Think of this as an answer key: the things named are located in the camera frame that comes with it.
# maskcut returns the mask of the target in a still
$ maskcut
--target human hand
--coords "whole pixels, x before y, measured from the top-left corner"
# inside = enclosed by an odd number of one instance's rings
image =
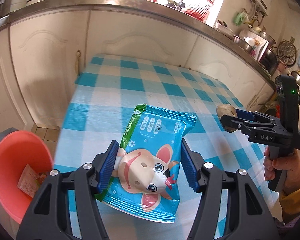
[[[287,170],[287,178],[284,182],[283,191],[289,195],[300,189],[300,157],[296,150],[292,156],[280,157],[270,160],[269,147],[265,150],[265,181],[273,180],[275,177],[274,169]]]

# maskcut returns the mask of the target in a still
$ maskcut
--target blue plastic package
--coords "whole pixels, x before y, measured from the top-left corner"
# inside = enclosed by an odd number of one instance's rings
[[[173,223],[180,202],[181,139],[196,118],[146,104],[136,106],[108,188],[96,199],[136,217]]]

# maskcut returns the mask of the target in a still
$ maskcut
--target checkered tablecloth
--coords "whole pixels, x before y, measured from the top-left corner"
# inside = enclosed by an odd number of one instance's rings
[[[54,167],[61,172],[91,162],[107,149],[111,140],[120,142],[135,106],[146,103],[196,115],[195,127],[185,136],[190,148],[223,170],[246,169],[270,208],[277,200],[278,194],[264,182],[264,146],[248,142],[240,131],[225,132],[219,123],[219,104],[243,109],[222,82],[159,62],[96,55],[77,84],[56,150]],[[136,218],[97,202],[110,239],[186,239],[201,195],[188,186],[182,167],[178,187],[181,201],[173,224]],[[216,237],[223,233],[226,196],[224,190]],[[69,205],[74,235],[80,237],[74,192],[69,193]]]

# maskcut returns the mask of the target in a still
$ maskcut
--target countertop edge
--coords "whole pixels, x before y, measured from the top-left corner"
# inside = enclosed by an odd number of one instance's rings
[[[196,33],[201,37],[212,39],[242,58],[247,64],[252,66],[271,87],[275,87],[273,81],[264,70],[264,67],[228,37],[185,13],[147,0],[45,0],[26,6],[1,18],[0,30],[14,22],[40,12],[79,6],[88,6],[88,9],[90,10],[99,9],[118,12],[123,10],[123,12],[131,12],[136,15],[159,18],[158,20],[168,21],[169,24],[178,27],[184,26],[187,30]]]

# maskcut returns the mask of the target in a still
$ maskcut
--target cartoon cow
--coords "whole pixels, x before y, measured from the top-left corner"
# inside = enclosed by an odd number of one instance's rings
[[[153,156],[146,149],[137,149],[130,153],[119,148],[112,176],[119,177],[121,186],[129,193],[143,193],[141,206],[145,212],[154,210],[161,196],[172,199],[166,187],[172,190],[174,174],[171,168],[178,164],[171,161],[173,150],[169,144],[163,145]]]

